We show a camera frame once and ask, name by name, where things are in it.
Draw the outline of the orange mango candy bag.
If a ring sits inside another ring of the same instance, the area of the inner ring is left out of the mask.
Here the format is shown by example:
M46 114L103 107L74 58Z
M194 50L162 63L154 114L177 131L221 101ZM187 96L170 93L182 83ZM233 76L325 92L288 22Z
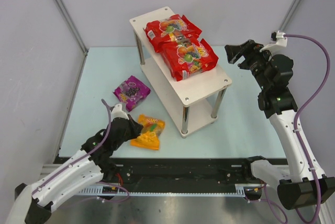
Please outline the orange mango candy bag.
M143 129L141 130L140 136L130 141L130 145L154 151L159 150L159 136L165 128L165 122L163 120L141 114L138 117L138 123L143 126Z

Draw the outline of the red candy bag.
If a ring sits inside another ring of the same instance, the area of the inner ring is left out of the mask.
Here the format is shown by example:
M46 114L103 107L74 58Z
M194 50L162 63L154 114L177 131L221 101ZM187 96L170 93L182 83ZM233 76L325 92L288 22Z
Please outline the red candy bag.
M189 38L162 46L161 56L177 82L216 67L218 56L205 39Z
M197 39L202 33L202 30L185 15L179 14L149 22L143 30L156 53L162 50L164 44L191 37Z

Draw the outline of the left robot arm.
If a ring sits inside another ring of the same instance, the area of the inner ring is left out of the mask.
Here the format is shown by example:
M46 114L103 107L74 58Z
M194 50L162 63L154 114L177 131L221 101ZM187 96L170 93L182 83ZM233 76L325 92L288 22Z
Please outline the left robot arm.
M32 184L21 223L46 223L52 213L72 196L95 183L111 182L118 168L111 158L124 142L140 136L143 126L132 118L117 117L106 129L87 139L74 156L43 179Z

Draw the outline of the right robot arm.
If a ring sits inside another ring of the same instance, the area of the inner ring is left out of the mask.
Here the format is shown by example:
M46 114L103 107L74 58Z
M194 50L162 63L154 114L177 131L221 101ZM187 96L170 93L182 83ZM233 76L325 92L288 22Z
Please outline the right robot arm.
M248 40L226 45L228 63L251 71L261 91L259 109L275 129L286 155L289 173L284 173L266 158L246 159L248 177L257 178L277 190L281 204L288 210L321 205L334 193L334 177L328 177L312 154L298 116L298 107L288 89L294 61L273 54L268 47Z

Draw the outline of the purple candy bag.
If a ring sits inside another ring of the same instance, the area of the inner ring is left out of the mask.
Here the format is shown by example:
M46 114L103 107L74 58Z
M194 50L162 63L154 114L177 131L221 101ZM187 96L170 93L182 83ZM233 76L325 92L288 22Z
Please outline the purple candy bag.
M125 104L128 112L136 108L151 93L151 90L135 76L123 81L114 91L114 95Z

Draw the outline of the white two-tier shelf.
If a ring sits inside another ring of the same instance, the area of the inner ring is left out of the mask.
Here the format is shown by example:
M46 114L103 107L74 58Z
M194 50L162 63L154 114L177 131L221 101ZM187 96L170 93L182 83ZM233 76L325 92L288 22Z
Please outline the white two-tier shelf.
M153 20L168 18L174 13L168 7L130 19L140 58L140 67L183 138L212 124L232 79L217 65L210 71L175 81L162 57L155 53L144 33Z

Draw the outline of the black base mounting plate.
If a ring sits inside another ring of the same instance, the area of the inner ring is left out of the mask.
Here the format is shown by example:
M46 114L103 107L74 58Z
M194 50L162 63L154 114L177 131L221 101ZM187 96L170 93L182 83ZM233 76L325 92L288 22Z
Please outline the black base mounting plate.
M163 180L216 180L224 183L262 183L251 175L246 159L196 158L113 158L107 164L116 169L123 181L136 182L142 178Z

